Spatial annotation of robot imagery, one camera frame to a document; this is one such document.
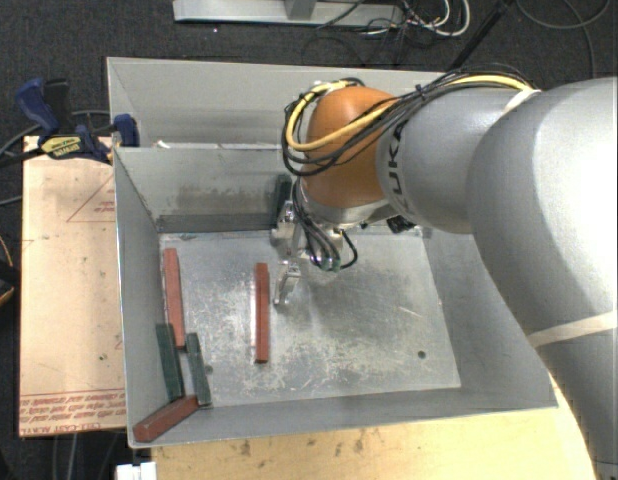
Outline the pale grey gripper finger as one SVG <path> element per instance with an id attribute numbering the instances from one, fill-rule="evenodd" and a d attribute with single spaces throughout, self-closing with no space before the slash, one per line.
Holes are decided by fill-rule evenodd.
<path id="1" fill-rule="evenodd" d="M 293 294 L 295 287 L 301 279 L 301 269 L 298 264 L 290 263 L 286 272 L 285 301 Z"/>
<path id="2" fill-rule="evenodd" d="M 279 265 L 276 282 L 275 282 L 275 291 L 274 291 L 274 296 L 273 296 L 273 303 L 275 305 L 280 305 L 280 304 L 285 303 L 287 277 L 288 277 L 288 264 L 286 262 L 282 262 Z"/>

